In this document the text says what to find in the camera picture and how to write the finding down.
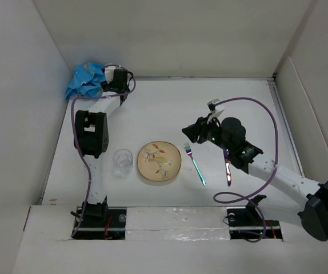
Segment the blue space-print cloth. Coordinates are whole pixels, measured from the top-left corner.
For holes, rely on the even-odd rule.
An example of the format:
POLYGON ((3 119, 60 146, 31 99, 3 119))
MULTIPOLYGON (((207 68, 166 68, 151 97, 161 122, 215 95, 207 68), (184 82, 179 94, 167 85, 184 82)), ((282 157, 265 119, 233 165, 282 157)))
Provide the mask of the blue space-print cloth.
POLYGON ((105 73, 102 71, 104 68, 104 65, 94 62, 76 66, 67 87, 65 99, 69 100, 76 95, 89 98, 102 96, 101 83, 106 80, 105 73))

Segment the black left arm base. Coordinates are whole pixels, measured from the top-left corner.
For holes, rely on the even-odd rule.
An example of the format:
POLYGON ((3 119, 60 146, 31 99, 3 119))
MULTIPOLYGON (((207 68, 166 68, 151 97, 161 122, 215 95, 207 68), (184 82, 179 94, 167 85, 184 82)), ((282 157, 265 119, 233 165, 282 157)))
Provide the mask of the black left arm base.
POLYGON ((74 227, 71 237, 75 240, 125 240, 127 208, 109 207, 107 200, 101 203, 86 203, 71 211, 74 227))

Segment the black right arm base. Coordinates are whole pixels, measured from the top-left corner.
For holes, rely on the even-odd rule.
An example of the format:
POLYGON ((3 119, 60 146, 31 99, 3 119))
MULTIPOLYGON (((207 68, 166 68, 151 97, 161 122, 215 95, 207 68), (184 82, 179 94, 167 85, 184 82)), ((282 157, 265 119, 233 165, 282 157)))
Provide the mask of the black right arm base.
POLYGON ((264 239, 283 239, 279 221, 265 220, 264 228, 260 213, 250 202, 244 206, 227 207, 226 211, 223 222, 229 226, 231 240, 256 241, 261 236, 264 239))

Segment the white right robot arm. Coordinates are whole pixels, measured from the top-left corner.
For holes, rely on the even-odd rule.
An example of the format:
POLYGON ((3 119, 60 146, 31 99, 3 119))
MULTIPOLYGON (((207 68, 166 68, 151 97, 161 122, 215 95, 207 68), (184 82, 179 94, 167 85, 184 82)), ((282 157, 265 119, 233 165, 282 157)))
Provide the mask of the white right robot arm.
POLYGON ((295 221, 313 238, 328 240, 328 181, 318 183, 276 164, 263 151, 246 141, 246 129, 237 118, 208 122, 200 117, 182 129, 193 143, 210 141, 227 152, 237 169, 263 181, 269 181, 297 204, 295 221))

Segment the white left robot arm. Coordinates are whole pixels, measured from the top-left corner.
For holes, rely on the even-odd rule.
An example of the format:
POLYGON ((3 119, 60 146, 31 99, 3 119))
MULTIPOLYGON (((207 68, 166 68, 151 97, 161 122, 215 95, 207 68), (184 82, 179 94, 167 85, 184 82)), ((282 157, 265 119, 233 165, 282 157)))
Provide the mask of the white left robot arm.
POLYGON ((71 101, 73 144, 88 175, 84 205, 91 200, 91 189, 98 186, 99 176, 94 173, 92 163, 107 151, 108 117, 136 88, 134 74, 122 66, 105 65, 102 72, 105 80, 101 83, 101 95, 76 96, 71 101))

